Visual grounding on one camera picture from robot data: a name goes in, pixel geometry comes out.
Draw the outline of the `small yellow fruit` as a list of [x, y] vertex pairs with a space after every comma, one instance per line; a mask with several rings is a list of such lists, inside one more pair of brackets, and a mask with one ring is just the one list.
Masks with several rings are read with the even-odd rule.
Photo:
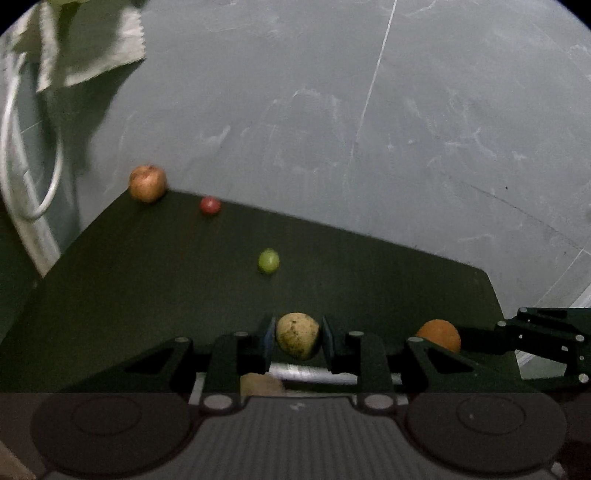
[[286, 394], [283, 383], [267, 374], [247, 373], [240, 377], [242, 397], [280, 397]]

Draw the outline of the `green grape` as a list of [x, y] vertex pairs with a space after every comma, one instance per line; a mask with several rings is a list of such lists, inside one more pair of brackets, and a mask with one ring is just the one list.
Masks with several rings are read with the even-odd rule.
[[276, 272], [280, 267], [280, 255], [276, 250], [267, 248], [259, 254], [259, 260], [257, 260], [257, 267], [259, 271], [264, 274], [270, 275]]

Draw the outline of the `tan walnut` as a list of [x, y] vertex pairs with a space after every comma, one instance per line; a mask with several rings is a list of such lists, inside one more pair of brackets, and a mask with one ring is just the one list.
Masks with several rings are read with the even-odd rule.
[[276, 322], [276, 341], [284, 353], [298, 360], [308, 360], [315, 351], [320, 324], [308, 314], [294, 312]]

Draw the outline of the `red brown apple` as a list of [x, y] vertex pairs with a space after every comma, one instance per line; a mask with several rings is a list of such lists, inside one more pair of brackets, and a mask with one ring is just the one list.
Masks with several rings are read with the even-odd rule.
[[163, 169], [155, 165], [140, 165], [129, 175], [129, 193], [143, 203], [158, 200], [167, 191], [167, 177]]

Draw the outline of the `small red tomato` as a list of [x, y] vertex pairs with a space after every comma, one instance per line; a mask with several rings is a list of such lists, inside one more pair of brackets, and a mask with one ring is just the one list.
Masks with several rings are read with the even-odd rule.
[[205, 196], [200, 200], [199, 210], [206, 217], [216, 216], [221, 211], [221, 201], [212, 196]]

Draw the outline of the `silver metal tray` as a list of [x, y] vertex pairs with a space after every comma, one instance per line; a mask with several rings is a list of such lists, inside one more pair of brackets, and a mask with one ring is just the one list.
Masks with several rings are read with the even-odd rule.
[[286, 394], [283, 396], [305, 397], [312, 395], [352, 395], [356, 393], [356, 376], [349, 373], [332, 374], [321, 367], [273, 363], [264, 373], [279, 379]]

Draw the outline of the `white cloth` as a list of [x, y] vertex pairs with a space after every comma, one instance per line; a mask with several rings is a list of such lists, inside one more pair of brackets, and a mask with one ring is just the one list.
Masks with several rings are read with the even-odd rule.
[[8, 30], [10, 49], [38, 65], [37, 91], [61, 89], [145, 59], [137, 1], [40, 1]]

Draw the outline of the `orange tangerine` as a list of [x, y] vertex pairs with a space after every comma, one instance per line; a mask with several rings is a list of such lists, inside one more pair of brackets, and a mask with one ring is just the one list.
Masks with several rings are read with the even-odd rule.
[[461, 351], [461, 337], [457, 328], [443, 319], [426, 322], [416, 333], [417, 337], [429, 340], [453, 353]]

